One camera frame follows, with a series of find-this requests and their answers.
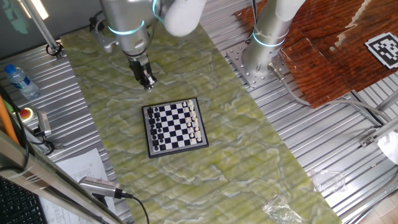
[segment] bottle cap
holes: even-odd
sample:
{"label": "bottle cap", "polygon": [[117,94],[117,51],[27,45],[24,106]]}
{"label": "bottle cap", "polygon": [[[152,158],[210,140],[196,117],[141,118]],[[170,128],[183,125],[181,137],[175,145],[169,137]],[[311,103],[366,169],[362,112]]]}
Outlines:
{"label": "bottle cap", "polygon": [[13,65],[7,65],[4,70],[8,73],[8,74],[13,74],[16,71],[15,66]]}

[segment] green table mat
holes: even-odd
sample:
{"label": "green table mat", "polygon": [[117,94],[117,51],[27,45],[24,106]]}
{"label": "green table mat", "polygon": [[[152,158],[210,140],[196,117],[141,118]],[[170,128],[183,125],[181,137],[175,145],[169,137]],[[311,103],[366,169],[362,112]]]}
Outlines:
{"label": "green table mat", "polygon": [[[150,93],[123,53],[107,54],[88,29],[61,39],[116,176],[151,223],[278,223],[263,210],[275,195],[305,223],[341,222],[201,26],[178,39],[156,25]],[[149,159],[141,106],[193,97],[210,146]],[[146,223],[139,204],[127,202]]]}

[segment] brown wooden surface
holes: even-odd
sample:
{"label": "brown wooden surface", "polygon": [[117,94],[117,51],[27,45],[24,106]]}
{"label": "brown wooden surface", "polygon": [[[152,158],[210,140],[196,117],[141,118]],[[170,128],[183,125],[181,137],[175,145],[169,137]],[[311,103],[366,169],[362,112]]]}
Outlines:
{"label": "brown wooden surface", "polygon": [[[266,0],[259,2],[257,11],[265,5]],[[251,7],[236,15],[253,26]],[[398,0],[306,0],[282,53],[316,108],[397,71],[384,66],[364,44],[386,32],[398,36]]]}

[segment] plastic bottle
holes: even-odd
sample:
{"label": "plastic bottle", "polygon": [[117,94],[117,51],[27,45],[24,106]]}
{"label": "plastic bottle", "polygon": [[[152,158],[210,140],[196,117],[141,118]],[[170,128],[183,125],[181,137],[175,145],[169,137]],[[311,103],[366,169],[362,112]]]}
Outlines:
{"label": "plastic bottle", "polygon": [[40,96],[39,88],[33,83],[26,72],[13,65],[7,65],[4,69],[7,72],[8,80],[24,95],[28,100],[34,100]]}

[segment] keyboard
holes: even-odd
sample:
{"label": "keyboard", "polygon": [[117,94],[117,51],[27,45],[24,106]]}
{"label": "keyboard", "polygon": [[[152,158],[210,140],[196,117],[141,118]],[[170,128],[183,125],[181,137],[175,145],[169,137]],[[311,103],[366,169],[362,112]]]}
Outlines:
{"label": "keyboard", "polygon": [[0,177],[0,222],[47,224],[39,196]]}

